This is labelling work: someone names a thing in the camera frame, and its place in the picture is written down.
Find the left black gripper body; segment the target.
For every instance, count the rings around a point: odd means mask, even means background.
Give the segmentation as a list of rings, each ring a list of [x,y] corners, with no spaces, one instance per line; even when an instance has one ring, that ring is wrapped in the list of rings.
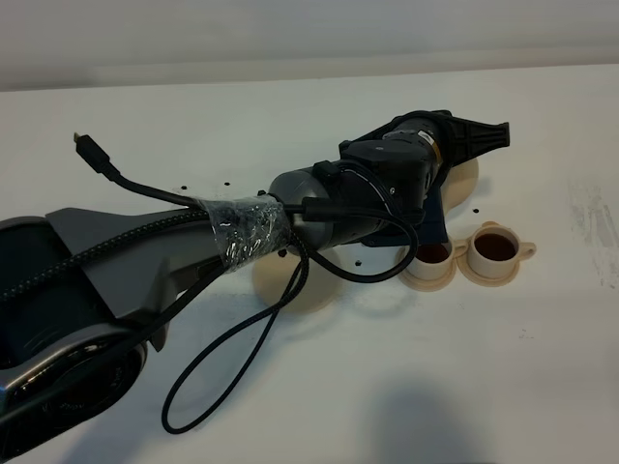
[[[381,147],[397,160],[422,169],[454,167],[464,163],[451,114],[418,110],[397,116],[381,135]]]

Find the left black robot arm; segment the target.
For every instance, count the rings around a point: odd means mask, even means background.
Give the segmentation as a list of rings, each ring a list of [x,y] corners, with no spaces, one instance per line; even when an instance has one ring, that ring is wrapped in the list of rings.
[[[233,201],[125,178],[88,135],[76,152],[130,192],[171,204],[122,216],[67,208],[1,224],[1,458],[14,459],[114,405],[169,322],[217,278],[271,253],[299,264],[280,297],[249,318],[272,326],[310,265],[357,283],[402,273],[447,239],[450,172],[506,148],[510,127],[447,110],[413,111],[339,145],[336,161],[279,175]]]

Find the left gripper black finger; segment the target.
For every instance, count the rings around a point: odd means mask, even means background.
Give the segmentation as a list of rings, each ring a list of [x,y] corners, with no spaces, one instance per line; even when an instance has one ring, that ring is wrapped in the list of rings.
[[[507,122],[491,125],[448,116],[447,125],[450,131],[449,162],[468,162],[511,145]]]

